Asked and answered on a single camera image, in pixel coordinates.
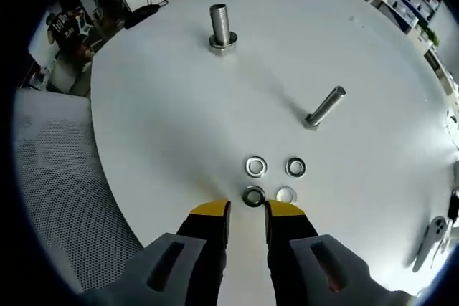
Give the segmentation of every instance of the table surface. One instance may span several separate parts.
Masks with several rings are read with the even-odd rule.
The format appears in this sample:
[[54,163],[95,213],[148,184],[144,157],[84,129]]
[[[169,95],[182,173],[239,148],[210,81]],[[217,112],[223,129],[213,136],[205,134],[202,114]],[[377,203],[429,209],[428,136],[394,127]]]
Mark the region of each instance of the table surface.
[[[209,7],[226,3],[234,54],[208,50]],[[317,131],[301,119],[337,85],[346,98]],[[366,260],[372,277],[416,292],[408,266],[445,215],[457,151],[435,74],[363,0],[170,0],[95,56],[95,139],[108,183],[142,245],[175,233],[200,203],[232,201],[220,305],[274,305],[265,218],[243,204],[290,186],[320,234]],[[251,155],[268,162],[246,175]],[[285,174],[302,158],[301,179]]]

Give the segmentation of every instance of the flat washer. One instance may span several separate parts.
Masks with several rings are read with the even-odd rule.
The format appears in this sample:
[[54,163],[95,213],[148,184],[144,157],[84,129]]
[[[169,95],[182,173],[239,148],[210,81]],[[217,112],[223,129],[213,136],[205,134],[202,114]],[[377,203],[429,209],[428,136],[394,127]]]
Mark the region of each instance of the flat washer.
[[[301,167],[297,173],[292,171],[292,166],[296,163],[300,164]],[[292,178],[301,178],[306,173],[306,163],[298,157],[290,158],[285,165],[285,172]]]
[[[250,167],[252,166],[253,163],[259,163],[261,165],[261,170],[252,171]],[[266,163],[266,160],[261,157],[257,157],[257,156],[250,157],[245,162],[245,172],[247,172],[247,175],[249,175],[252,178],[260,178],[265,173],[268,172],[268,163]]]
[[[250,199],[251,194],[256,194],[255,196],[258,196],[258,198],[255,200]],[[244,193],[242,195],[242,200],[249,207],[253,207],[253,208],[259,207],[265,203],[265,200],[266,200],[265,191],[261,189],[259,186],[248,186],[244,190]]]
[[298,195],[290,186],[284,186],[276,193],[275,199],[286,204],[294,204]]

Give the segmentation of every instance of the chair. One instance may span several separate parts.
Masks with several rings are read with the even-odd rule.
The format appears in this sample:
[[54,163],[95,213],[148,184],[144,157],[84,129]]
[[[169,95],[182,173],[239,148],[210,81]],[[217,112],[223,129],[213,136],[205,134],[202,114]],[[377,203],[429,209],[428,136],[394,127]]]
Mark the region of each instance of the chair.
[[76,292],[115,281],[142,246],[105,180],[90,101],[20,89],[13,138],[25,208],[57,271]]

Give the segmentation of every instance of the mesh panel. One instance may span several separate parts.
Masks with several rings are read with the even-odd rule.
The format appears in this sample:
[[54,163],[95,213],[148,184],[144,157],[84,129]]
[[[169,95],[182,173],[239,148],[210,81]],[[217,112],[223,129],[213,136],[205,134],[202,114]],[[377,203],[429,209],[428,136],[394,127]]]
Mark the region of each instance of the mesh panel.
[[19,182],[30,219],[47,247],[66,251],[84,290],[123,273],[142,249],[113,198],[98,158],[91,123],[16,117]]

